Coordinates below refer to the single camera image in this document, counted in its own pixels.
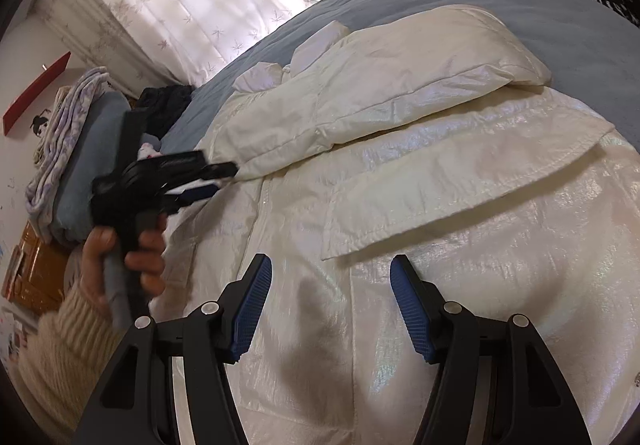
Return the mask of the cream knit left sleeve forearm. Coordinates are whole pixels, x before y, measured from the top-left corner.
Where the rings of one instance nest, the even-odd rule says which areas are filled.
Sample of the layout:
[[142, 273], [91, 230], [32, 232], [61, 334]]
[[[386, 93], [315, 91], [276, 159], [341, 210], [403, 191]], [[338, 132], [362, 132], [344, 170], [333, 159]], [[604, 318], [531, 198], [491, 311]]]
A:
[[78, 287], [40, 318], [10, 378], [30, 415], [54, 443], [68, 444], [122, 332]]

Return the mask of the person's left hand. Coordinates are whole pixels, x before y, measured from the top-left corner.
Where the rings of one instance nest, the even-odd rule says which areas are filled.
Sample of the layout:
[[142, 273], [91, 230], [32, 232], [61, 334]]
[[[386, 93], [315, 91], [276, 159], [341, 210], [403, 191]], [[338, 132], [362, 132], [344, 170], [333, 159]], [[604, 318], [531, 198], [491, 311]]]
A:
[[[125, 264], [140, 274], [142, 289], [151, 298], [159, 297], [165, 290], [162, 278], [165, 269], [163, 257], [166, 249], [164, 231], [167, 216], [162, 214], [156, 221], [154, 229], [143, 231], [139, 237], [139, 250], [129, 252]], [[104, 259], [116, 246], [115, 231], [108, 227], [96, 227], [91, 231], [84, 249], [80, 268], [79, 289], [85, 298], [105, 317], [110, 316], [110, 309], [104, 287]]]

